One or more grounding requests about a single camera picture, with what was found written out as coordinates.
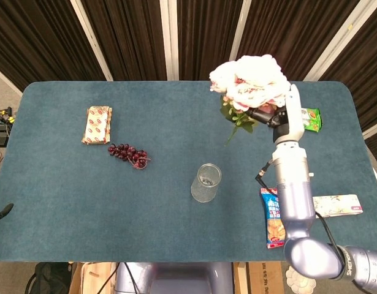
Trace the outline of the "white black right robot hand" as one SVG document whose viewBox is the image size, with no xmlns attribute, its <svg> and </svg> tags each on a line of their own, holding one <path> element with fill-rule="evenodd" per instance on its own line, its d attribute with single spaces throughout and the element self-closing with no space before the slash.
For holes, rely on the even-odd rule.
<svg viewBox="0 0 377 294">
<path fill-rule="evenodd" d="M 303 136 L 305 129 L 300 94 L 295 84 L 291 85 L 286 94 L 285 106 L 277 108 L 273 113 L 267 113 L 258 108 L 249 108 L 245 113 L 249 118 L 273 129 L 273 142 L 276 145 L 284 141 L 298 142 Z"/>
</svg>

